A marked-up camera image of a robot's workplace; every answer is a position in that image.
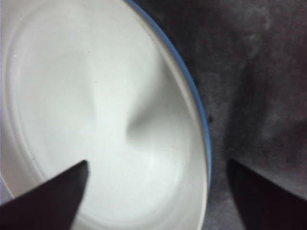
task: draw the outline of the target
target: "gray fabric surface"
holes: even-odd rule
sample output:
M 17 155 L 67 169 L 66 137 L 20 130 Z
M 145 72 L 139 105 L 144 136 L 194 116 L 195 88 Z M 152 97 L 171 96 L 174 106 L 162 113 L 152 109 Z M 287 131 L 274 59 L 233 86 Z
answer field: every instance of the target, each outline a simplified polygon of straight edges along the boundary
M 307 198 L 307 1 L 135 2 L 183 57 L 206 109 L 213 177 L 203 229 L 244 229 L 229 158 Z

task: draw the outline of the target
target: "dark triangular shape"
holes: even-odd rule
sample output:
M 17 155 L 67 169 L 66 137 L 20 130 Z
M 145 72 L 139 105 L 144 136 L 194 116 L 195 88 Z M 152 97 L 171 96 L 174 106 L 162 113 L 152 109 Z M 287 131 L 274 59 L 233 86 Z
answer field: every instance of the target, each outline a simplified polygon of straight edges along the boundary
M 68 230 L 88 177 L 82 161 L 0 207 L 0 230 Z
M 307 230 L 307 202 L 235 160 L 230 187 L 247 230 Z

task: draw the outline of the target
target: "white bowl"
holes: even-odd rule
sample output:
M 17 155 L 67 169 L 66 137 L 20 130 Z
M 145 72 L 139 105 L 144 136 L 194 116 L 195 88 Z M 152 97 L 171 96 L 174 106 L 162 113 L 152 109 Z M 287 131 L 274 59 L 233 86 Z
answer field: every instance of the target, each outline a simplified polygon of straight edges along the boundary
M 181 58 L 132 1 L 1 1 L 1 173 L 13 197 L 80 160 L 74 229 L 199 230 L 209 137 Z

